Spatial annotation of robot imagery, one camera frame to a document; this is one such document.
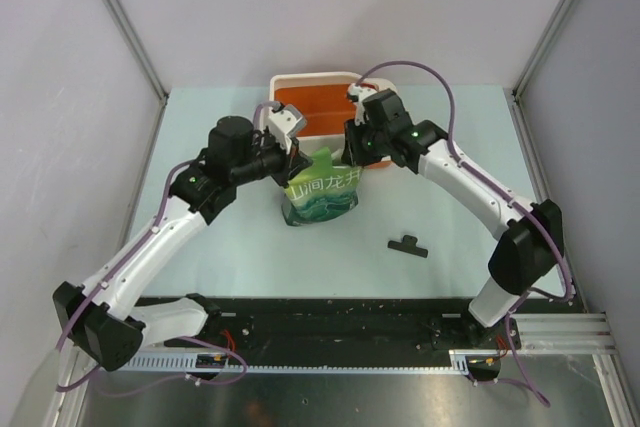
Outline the green litter bag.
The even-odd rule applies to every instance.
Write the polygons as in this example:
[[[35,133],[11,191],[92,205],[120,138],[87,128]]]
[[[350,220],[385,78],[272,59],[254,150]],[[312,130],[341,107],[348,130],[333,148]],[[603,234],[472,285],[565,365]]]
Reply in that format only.
[[[361,167],[342,164],[328,147],[316,150],[311,159],[312,165],[284,189],[281,211],[289,226],[334,220],[353,210],[359,202]]]

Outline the orange and cream litter box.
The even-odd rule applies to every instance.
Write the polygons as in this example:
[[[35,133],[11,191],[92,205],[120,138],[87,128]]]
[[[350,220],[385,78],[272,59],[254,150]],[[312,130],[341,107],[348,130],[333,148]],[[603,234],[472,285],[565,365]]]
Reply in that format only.
[[[271,78],[269,99],[293,105],[306,119],[306,126],[297,135],[306,155],[327,148],[334,166],[346,166],[342,161],[344,123],[355,116],[347,90],[360,78],[360,74],[344,71],[280,74]]]

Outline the black bag clip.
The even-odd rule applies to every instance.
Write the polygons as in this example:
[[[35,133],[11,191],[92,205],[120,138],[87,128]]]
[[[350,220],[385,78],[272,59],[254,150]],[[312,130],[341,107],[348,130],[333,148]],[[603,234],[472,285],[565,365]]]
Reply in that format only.
[[[387,247],[391,250],[420,258],[427,258],[429,255],[429,251],[420,247],[418,239],[412,235],[404,235],[401,240],[389,240]]]

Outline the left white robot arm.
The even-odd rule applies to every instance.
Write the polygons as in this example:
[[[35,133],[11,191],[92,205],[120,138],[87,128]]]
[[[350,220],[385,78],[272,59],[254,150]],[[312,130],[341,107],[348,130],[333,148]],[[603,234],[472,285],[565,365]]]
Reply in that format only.
[[[241,116],[221,118],[199,155],[170,171],[148,225],[94,275],[54,291],[59,340],[72,341],[106,371],[166,340],[214,344],[221,323],[202,296],[146,307],[137,302],[168,261],[235,201],[239,187],[266,177],[285,187],[310,166],[297,139],[305,125],[290,108],[269,112],[260,125]]]

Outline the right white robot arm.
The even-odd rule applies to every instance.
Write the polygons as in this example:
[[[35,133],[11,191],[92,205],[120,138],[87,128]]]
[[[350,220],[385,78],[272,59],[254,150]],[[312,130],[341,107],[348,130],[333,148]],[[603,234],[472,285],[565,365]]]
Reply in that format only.
[[[395,91],[352,84],[347,98],[355,116],[344,125],[343,162],[365,167],[389,160],[410,170],[450,194],[496,239],[489,278],[461,323],[469,346],[486,347],[497,336],[496,324],[562,264],[561,209],[514,194],[464,155],[449,132],[429,120],[414,123]]]

